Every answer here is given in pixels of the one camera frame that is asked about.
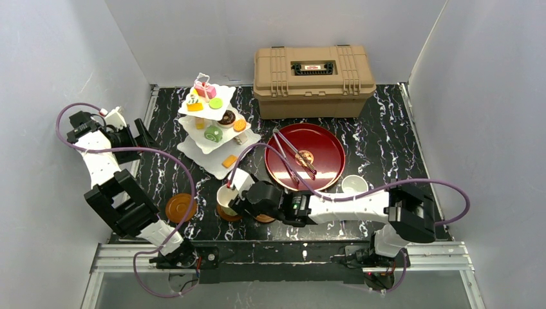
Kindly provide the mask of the pale green ceramic mug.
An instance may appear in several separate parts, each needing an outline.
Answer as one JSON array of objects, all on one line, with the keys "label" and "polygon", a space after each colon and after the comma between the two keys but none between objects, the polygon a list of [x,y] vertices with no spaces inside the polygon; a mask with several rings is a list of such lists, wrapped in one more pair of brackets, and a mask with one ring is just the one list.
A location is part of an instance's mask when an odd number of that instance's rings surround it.
[{"label": "pale green ceramic mug", "polygon": [[230,189],[227,185],[221,186],[216,193],[216,202],[218,214],[223,217],[236,217],[238,213],[234,211],[230,202],[234,201],[238,197],[237,189]]}]

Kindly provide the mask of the orange square cake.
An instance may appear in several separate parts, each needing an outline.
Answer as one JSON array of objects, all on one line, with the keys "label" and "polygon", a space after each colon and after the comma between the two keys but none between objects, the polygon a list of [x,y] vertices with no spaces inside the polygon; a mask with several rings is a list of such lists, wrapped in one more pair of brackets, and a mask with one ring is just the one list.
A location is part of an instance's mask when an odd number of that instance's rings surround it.
[{"label": "orange square cake", "polygon": [[233,166],[237,162],[237,160],[238,160],[237,156],[230,154],[228,157],[226,157],[226,159],[224,159],[221,165],[224,168],[229,169],[231,166]]}]

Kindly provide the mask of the yellow cake slice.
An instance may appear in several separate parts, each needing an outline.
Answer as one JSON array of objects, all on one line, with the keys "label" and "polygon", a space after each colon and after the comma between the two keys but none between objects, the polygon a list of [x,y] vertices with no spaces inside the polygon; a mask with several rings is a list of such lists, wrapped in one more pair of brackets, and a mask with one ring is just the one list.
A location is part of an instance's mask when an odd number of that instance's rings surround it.
[{"label": "yellow cake slice", "polygon": [[204,110],[203,102],[201,101],[200,97],[190,97],[186,101],[186,108],[188,112],[197,112]]}]

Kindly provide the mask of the red round tray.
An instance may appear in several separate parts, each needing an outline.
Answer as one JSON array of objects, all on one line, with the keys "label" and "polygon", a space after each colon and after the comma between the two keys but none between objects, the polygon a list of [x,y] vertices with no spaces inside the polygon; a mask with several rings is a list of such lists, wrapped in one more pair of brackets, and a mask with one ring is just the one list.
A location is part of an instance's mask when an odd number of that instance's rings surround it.
[{"label": "red round tray", "polygon": [[[317,170],[315,180],[311,180],[305,170],[295,162],[294,155],[283,146],[288,155],[287,162],[316,191],[324,190],[336,183],[346,163],[346,155],[341,142],[329,130],[309,123],[291,124],[282,127],[280,132],[307,158]],[[279,151],[273,137],[268,145]]]}]

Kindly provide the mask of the green swirl roll cake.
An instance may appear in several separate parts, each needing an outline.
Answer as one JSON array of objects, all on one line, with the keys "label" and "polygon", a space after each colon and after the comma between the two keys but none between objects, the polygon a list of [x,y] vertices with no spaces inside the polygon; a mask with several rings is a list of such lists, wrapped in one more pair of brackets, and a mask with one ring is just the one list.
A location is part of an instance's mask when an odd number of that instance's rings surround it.
[{"label": "green swirl roll cake", "polygon": [[223,139],[223,131],[218,126],[210,125],[205,129],[203,136],[206,140],[218,143]]}]

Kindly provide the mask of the orange round cookie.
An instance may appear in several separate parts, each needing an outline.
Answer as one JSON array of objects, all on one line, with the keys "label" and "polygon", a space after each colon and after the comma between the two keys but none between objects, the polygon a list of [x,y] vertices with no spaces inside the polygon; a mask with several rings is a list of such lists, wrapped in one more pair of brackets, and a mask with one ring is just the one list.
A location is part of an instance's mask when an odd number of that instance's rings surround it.
[{"label": "orange round cookie", "polygon": [[241,119],[237,119],[234,123],[233,123],[233,130],[235,132],[243,132],[244,130],[246,130],[246,127],[247,127],[247,122],[244,118],[241,118]]}]

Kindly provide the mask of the white three-tier dessert stand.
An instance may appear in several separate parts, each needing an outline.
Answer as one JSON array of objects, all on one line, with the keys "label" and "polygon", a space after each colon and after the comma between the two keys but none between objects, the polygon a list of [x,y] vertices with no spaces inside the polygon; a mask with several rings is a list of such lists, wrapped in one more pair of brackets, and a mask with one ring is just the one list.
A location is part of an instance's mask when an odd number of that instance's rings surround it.
[{"label": "white three-tier dessert stand", "polygon": [[235,90],[212,84],[210,76],[199,73],[178,109],[178,123],[187,137],[177,149],[219,180],[230,173],[247,146],[261,140],[232,106]]}]

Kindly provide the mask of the pink cake with cherry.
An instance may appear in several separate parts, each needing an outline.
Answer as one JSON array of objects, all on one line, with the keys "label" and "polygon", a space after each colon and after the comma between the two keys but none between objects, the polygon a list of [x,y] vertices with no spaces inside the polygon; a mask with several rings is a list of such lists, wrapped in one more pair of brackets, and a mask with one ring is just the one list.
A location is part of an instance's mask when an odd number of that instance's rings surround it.
[{"label": "pink cake with cherry", "polygon": [[198,96],[206,99],[212,99],[216,97],[216,88],[208,82],[195,82],[194,90]]}]

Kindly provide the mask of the brown wooden coaster stack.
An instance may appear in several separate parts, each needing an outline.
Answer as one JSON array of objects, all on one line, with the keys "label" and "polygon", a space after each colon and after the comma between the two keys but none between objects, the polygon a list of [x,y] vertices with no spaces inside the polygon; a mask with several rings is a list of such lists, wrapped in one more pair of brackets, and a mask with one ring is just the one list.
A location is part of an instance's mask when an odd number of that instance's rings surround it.
[{"label": "brown wooden coaster stack", "polygon": [[188,222],[198,210],[197,202],[195,201],[192,206],[190,206],[190,202],[190,194],[180,193],[174,195],[165,206],[167,219],[176,224],[180,223],[183,218],[185,218],[184,222]]}]

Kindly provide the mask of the green round macaron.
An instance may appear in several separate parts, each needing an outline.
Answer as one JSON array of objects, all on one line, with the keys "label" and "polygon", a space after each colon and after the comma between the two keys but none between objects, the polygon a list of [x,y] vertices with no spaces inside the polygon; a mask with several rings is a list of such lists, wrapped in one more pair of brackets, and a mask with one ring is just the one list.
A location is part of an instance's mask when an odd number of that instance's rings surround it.
[{"label": "green round macaron", "polygon": [[223,106],[223,100],[218,97],[211,98],[208,104],[211,109],[220,109]]}]

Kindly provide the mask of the chocolate glazed donut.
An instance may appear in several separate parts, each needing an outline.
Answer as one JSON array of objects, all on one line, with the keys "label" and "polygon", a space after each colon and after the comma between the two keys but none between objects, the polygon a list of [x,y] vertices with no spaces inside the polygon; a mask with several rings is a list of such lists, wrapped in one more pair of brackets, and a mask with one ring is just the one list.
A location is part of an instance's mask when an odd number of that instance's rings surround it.
[{"label": "chocolate glazed donut", "polygon": [[220,127],[230,128],[234,125],[236,120],[236,114],[231,110],[226,110],[222,116],[222,119],[217,121],[217,124]]}]

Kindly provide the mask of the white mug blue base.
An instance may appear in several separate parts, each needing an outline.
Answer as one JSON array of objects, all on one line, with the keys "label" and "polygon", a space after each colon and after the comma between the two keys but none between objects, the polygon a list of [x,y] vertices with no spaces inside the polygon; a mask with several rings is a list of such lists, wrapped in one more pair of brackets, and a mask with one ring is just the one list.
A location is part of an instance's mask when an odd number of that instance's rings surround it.
[{"label": "white mug blue base", "polygon": [[359,175],[351,174],[343,178],[341,189],[344,193],[362,193],[369,190],[367,181]]}]

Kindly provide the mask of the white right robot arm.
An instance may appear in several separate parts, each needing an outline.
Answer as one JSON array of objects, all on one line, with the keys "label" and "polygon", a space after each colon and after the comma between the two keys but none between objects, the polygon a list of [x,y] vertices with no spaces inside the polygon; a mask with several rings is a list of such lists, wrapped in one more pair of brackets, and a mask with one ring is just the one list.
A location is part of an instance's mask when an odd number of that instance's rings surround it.
[{"label": "white right robot arm", "polygon": [[383,224],[372,238],[372,254],[394,258],[409,243],[436,240],[433,200],[418,187],[395,185],[365,196],[285,192],[260,181],[228,202],[236,214],[266,215],[285,225],[305,227],[330,221],[374,221]]}]

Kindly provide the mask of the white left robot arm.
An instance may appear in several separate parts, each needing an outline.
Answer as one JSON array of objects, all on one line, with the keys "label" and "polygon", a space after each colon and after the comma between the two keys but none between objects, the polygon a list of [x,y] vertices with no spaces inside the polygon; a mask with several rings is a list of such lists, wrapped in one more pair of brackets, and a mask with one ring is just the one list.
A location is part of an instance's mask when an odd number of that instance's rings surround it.
[{"label": "white left robot arm", "polygon": [[131,133],[120,113],[114,109],[99,122],[89,112],[79,111],[69,117],[73,130],[68,143],[81,147],[80,154],[91,178],[91,189],[84,194],[88,205],[118,236],[143,238],[160,247],[171,263],[190,254],[192,246],[179,232],[161,220],[158,207],[135,177],[120,165],[139,160],[139,151],[127,147],[155,147],[142,119],[135,120],[139,132]]}]

